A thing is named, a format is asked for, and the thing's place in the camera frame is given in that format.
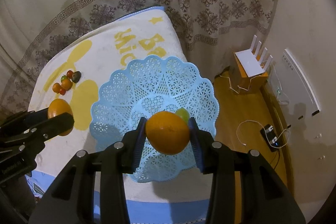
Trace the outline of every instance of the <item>curtain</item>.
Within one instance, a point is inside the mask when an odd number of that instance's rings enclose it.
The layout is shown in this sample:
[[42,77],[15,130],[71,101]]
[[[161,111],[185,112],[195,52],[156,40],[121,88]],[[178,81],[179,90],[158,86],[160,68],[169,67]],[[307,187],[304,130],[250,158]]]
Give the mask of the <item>curtain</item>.
[[28,108],[44,65],[82,35],[161,5],[189,62],[211,81],[233,51],[262,40],[274,0],[0,0],[0,118]]

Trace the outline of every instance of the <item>blue plastic basket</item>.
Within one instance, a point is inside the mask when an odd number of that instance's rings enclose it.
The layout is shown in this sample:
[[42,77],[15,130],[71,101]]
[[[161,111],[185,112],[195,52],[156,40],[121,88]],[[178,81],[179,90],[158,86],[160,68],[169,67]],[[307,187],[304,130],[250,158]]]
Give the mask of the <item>blue plastic basket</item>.
[[[92,105],[90,132],[97,140],[97,151],[120,141],[137,127],[141,117],[150,118],[162,110],[175,112],[180,107],[195,117],[200,129],[216,135],[219,104],[211,82],[201,78],[194,64],[155,55],[132,60],[125,70],[112,73],[99,89],[99,101]],[[193,166],[190,143],[181,153],[167,156],[146,140],[140,167],[130,176],[136,182],[165,181]]]

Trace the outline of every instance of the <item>dark round fruit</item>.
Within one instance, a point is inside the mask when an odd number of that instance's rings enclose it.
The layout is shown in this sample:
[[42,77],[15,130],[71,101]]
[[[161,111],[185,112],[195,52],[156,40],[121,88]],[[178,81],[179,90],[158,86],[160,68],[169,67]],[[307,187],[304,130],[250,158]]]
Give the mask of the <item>dark round fruit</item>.
[[78,81],[80,80],[80,78],[82,77],[82,74],[80,71],[75,71],[72,75],[72,81],[74,83],[78,83]]

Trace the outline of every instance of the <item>black power adapter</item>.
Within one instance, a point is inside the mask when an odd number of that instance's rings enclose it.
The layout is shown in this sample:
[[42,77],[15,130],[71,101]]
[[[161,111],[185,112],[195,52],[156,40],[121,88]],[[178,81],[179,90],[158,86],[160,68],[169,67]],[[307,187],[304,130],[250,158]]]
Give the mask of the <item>black power adapter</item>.
[[264,128],[260,130],[260,133],[272,152],[275,152],[277,148],[282,146],[280,140],[275,135],[273,126],[269,124],[265,125]]

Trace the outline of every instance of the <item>cherry tomato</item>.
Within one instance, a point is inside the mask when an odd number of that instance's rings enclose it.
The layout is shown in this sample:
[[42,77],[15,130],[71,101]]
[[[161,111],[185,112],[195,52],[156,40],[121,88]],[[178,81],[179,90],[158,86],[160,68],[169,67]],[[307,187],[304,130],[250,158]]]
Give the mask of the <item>cherry tomato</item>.
[[61,77],[61,83],[62,83],[62,81],[63,81],[64,79],[68,79],[68,77],[67,77],[66,75],[63,75],[63,76]]
[[52,90],[53,92],[55,93],[59,93],[59,90],[61,89],[61,85],[59,83],[55,83],[53,86],[52,86]]
[[60,88],[59,89],[59,94],[61,94],[61,95],[64,95],[65,94],[65,92],[67,92],[64,88]]
[[65,78],[62,80],[62,85],[61,87],[64,88],[65,90],[71,89],[73,83],[69,80],[69,78]]
[[68,70],[68,72],[67,72],[67,77],[68,77],[69,79],[71,79],[73,73],[74,73],[74,72],[73,72],[72,70]]

